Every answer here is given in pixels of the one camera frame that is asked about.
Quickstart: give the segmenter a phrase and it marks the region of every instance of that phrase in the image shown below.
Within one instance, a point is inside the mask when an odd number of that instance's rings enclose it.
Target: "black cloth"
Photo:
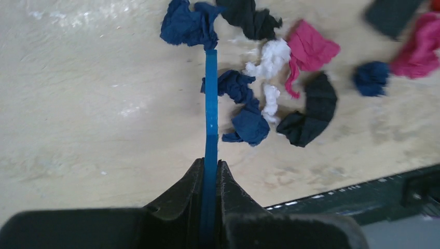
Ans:
[[[277,132],[284,134],[290,144],[305,147],[319,136],[333,118],[338,97],[321,72],[306,85],[306,113],[298,111],[288,114],[277,126]]]
[[[397,40],[424,0],[375,0],[365,20],[380,33]]]
[[[255,0],[216,0],[218,6],[226,7],[222,17],[232,26],[241,27],[251,40],[275,39],[274,28],[283,25],[269,14],[268,9],[255,10]]]

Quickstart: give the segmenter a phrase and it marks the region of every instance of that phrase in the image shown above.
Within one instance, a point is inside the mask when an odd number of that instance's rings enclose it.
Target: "blue cloth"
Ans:
[[[356,88],[363,96],[386,95],[383,87],[387,85],[390,67],[388,64],[373,61],[359,66],[353,75]]]
[[[223,10],[223,7],[197,2],[191,12],[188,0],[171,0],[163,18],[160,38],[173,45],[185,43],[192,47],[203,44],[205,51],[214,49],[218,37],[213,23]]]
[[[256,146],[269,134],[269,124],[261,115],[258,99],[248,102],[240,113],[232,119],[235,132],[223,134],[223,142],[247,142]]]
[[[254,97],[254,92],[248,84],[255,81],[255,77],[241,74],[235,70],[226,71],[218,80],[218,96],[225,93],[234,100],[236,104],[246,104]],[[202,88],[200,92],[205,93],[205,78],[202,79]]]

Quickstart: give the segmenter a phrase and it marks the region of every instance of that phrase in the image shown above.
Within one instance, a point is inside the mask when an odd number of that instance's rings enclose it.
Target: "blue stick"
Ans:
[[[207,139],[203,169],[200,248],[214,248],[214,222],[217,177],[217,50],[206,51],[205,108]]]

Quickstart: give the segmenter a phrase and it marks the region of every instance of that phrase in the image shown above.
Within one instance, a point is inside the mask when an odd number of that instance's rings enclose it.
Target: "gray floor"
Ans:
[[[362,230],[370,249],[439,249],[440,218],[414,216],[396,222],[378,222]]]

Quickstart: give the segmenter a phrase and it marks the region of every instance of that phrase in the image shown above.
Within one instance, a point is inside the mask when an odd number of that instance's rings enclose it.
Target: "blue strip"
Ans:
[[[217,50],[206,51],[205,108],[207,140],[203,170],[200,248],[214,248],[214,222],[217,177]]]

